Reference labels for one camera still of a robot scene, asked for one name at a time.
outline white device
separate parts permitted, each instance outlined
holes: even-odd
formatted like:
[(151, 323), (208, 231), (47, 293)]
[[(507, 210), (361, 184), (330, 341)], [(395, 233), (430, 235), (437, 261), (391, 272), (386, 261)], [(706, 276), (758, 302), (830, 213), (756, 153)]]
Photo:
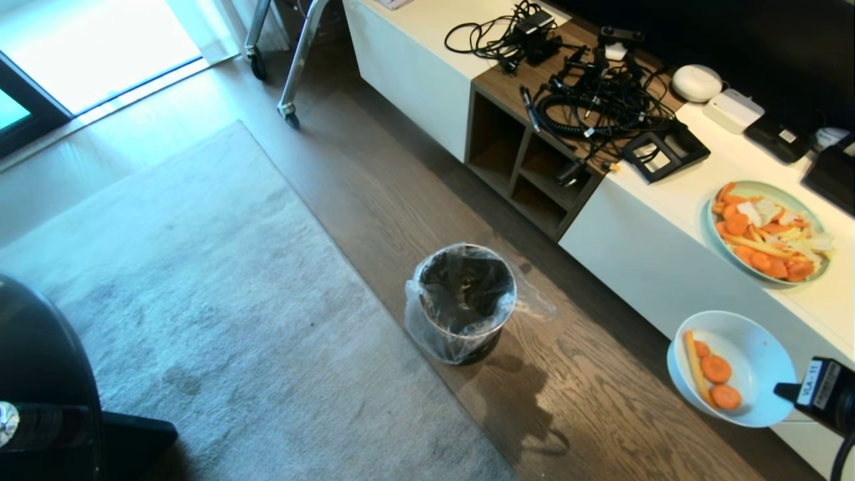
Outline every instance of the white device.
[(742, 134), (766, 111), (732, 88), (719, 93), (704, 106), (704, 115), (731, 134)]
[(684, 65), (674, 72), (671, 86), (689, 102), (706, 102), (722, 91), (722, 78), (703, 65)]

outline caster wheel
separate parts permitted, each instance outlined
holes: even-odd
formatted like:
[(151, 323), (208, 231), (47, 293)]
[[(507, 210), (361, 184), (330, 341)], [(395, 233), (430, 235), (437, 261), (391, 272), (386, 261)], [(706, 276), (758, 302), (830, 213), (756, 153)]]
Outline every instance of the caster wheel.
[(264, 67), (264, 59), (262, 59), (262, 55), (256, 52), (253, 55), (250, 55), (250, 68), (252, 68), (252, 74), (256, 76), (259, 80), (264, 80), (267, 78), (267, 68)]
[(293, 112), (285, 115), (285, 123), (290, 125), (294, 130), (300, 129), (300, 119), (298, 119), (297, 114)]

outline open shelf compartment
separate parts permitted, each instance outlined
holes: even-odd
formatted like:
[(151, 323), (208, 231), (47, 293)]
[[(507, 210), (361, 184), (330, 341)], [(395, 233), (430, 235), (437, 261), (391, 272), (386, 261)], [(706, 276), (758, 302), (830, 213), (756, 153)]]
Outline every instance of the open shelf compartment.
[(567, 210), (547, 197), (525, 177), (516, 179), (510, 202), (540, 230), (555, 237)]
[(525, 127), (478, 92), (472, 102), (469, 167), (506, 196)]
[(520, 176), (531, 182), (542, 193), (565, 210), (573, 209), (582, 188), (591, 179), (587, 169), (583, 170), (573, 185), (561, 187), (555, 181), (555, 175), (568, 162), (564, 154), (549, 145), (539, 135), (532, 135), (528, 149), (522, 160)]

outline white bowl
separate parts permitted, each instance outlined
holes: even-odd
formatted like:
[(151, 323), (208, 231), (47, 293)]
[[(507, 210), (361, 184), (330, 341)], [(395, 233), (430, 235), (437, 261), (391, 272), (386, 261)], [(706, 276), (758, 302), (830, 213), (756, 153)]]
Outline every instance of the white bowl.
[[(715, 409), (700, 398), (689, 367), (683, 335), (693, 332), (696, 341), (706, 342), (733, 368), (728, 385), (742, 395), (742, 405), (733, 411)], [(780, 423), (793, 403), (775, 394), (778, 383), (796, 383), (796, 371), (787, 350), (768, 330), (738, 314), (725, 311), (699, 312), (686, 319), (668, 348), (671, 380), (693, 406), (715, 418), (749, 428)]]

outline green plate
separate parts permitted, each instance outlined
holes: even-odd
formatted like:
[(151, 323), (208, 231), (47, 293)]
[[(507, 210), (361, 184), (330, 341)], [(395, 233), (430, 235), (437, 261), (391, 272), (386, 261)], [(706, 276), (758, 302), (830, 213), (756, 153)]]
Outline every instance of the green plate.
[[(732, 195), (739, 195), (741, 197), (752, 197), (755, 195), (762, 195), (766, 199), (771, 200), (777, 204), (783, 205), (787, 209), (793, 212), (803, 213), (807, 217), (806, 220), (810, 221), (819, 232), (824, 232), (822, 223), (819, 222), (819, 218), (814, 214), (810, 209), (808, 209), (804, 204), (799, 202), (792, 195), (782, 191), (778, 187), (771, 186), (769, 184), (763, 182), (756, 181), (738, 181), (736, 182), (736, 187), (734, 190), (730, 192)], [(716, 195), (718, 195), (718, 191), (712, 195), (709, 201), (707, 201), (704, 209), (702, 210), (702, 217), (704, 218), (704, 223), (706, 224), (707, 234), (714, 239), (713, 242), (716, 243), (716, 246), (723, 252), (725, 252), (725, 257), (730, 260), (731, 263), (739, 267), (740, 269), (748, 272), (752, 276), (759, 277), (760, 279), (764, 279), (767, 282), (771, 282), (773, 284), (777, 284), (779, 286), (800, 286), (807, 282), (815, 281), (828, 270), (828, 265), (830, 261), (826, 258), (823, 260), (822, 267), (819, 268), (817, 272), (811, 274), (807, 279), (802, 282), (789, 282), (783, 281), (782, 279), (775, 279), (774, 277), (766, 276), (764, 273), (755, 270), (750, 265), (742, 262), (742, 259), (738, 258), (736, 254), (733, 253), (728, 248), (728, 245), (724, 243), (724, 239), (716, 232), (716, 215), (712, 213), (712, 205), (715, 203)]]

